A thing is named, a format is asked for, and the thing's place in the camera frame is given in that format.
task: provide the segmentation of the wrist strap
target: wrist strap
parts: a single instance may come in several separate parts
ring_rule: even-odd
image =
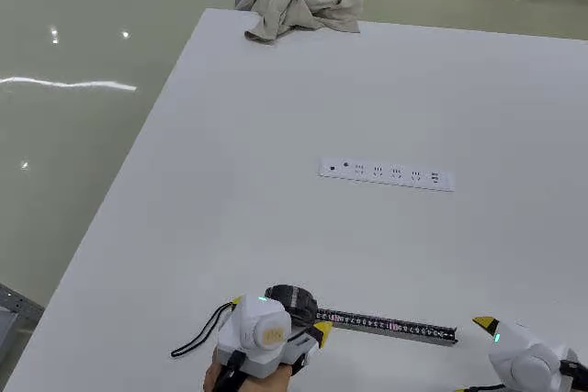
[[[588,369],[581,363],[561,360],[560,372],[562,375],[573,378],[571,388],[588,392]]]

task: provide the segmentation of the white device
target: white device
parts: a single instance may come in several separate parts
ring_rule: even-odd
[[[276,371],[286,340],[292,332],[290,315],[271,298],[243,296],[220,327],[217,354],[220,362],[234,351],[247,353],[247,367],[265,378]]]
[[[494,338],[490,362],[507,388],[517,392],[570,392],[572,378],[560,372],[561,360],[577,360],[569,347],[551,346],[519,324],[492,317],[474,321]]]

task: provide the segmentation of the black cable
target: black cable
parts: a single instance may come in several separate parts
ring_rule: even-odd
[[[465,389],[465,392],[478,392],[479,390],[498,390],[504,389],[505,385],[494,385],[494,386],[472,386]]]
[[[180,346],[179,348],[177,348],[171,352],[172,358],[177,358],[177,357],[181,357],[182,355],[186,355],[187,353],[194,351],[202,343],[204,343],[210,337],[212,330],[214,330],[214,328],[219,323],[219,320],[221,319],[222,313],[225,311],[225,309],[229,308],[231,305],[232,305],[232,303],[229,302],[229,303],[225,303],[224,305],[219,306],[212,313],[212,316],[210,317],[209,321],[206,322],[206,325],[204,325],[204,328],[202,328],[202,331],[200,332],[199,335],[197,335],[192,341],[186,343],[183,346]],[[202,334],[204,334],[204,331],[206,330],[206,328],[210,325],[210,323],[213,320],[214,320],[214,324],[210,327],[209,332],[206,334],[206,336],[204,337],[204,339],[201,342],[197,343],[198,339],[202,336]]]

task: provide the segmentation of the tape measure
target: tape measure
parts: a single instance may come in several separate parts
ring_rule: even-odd
[[[458,342],[456,339],[457,328],[317,308],[316,300],[312,294],[296,286],[272,286],[266,290],[266,297],[281,302],[291,315],[292,323],[297,326],[312,325],[314,321],[331,321],[335,328],[358,330],[418,342],[445,346],[451,346]]]
[[[316,319],[331,321],[335,328],[388,335],[418,342],[444,346],[452,346],[458,342],[456,339],[457,328],[427,325],[406,320],[384,319],[382,317],[320,308],[317,309]]]

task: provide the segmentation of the metal frame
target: metal frame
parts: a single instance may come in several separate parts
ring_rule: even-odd
[[[45,308],[29,298],[0,284],[0,363],[21,328],[34,328]]]
[[[4,361],[6,354],[17,335],[18,314],[10,311],[0,310],[0,364]]]
[[[33,325],[39,322],[45,311],[45,308],[38,303],[2,284],[0,284],[0,307],[17,313]]]

